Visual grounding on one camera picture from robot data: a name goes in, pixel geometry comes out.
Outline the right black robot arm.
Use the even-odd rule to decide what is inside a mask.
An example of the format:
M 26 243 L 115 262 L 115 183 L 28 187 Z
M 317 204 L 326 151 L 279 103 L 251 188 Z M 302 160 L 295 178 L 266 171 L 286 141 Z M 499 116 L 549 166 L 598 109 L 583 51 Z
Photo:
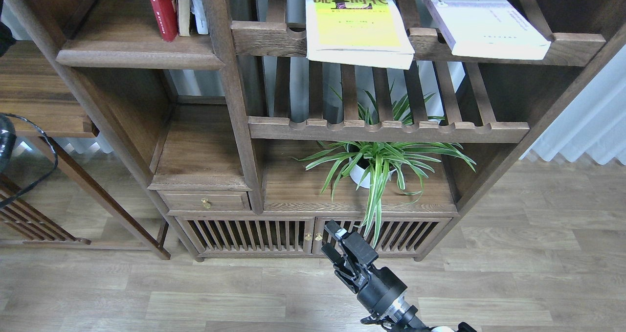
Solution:
M 373 265 L 377 252 L 357 232 L 347 232 L 334 220 L 324 226 L 343 253 L 325 243 L 322 252 L 333 263 L 335 275 L 355 293 L 369 312 L 360 322 L 380 325 L 389 332 L 450 332 L 447 326 L 429 327 L 417 317 L 416 306 L 404 300 L 407 286 L 388 268 Z

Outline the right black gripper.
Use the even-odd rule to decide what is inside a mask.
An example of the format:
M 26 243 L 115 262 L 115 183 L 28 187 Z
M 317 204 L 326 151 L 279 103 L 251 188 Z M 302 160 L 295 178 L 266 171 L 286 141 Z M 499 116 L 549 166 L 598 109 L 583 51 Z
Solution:
M 327 234 L 340 246 L 339 254 L 330 243 L 321 250 L 335 268 L 335 275 L 370 313 L 366 320 L 400 320 L 408 311 L 405 285 L 388 267 L 376 269 L 377 252 L 357 232 L 347 232 L 334 220 L 324 225 Z

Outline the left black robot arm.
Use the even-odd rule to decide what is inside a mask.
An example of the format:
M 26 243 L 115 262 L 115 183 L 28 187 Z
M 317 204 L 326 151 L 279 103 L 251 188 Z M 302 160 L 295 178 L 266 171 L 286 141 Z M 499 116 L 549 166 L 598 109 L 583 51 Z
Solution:
M 16 44 L 13 32 L 3 22 L 0 25 L 0 55 L 4 56 L 9 48 Z M 16 131 L 14 125 L 5 114 L 0 116 L 0 153 L 1 153 L 1 171 L 6 169 L 10 162 L 13 152 L 14 143 L 16 141 Z

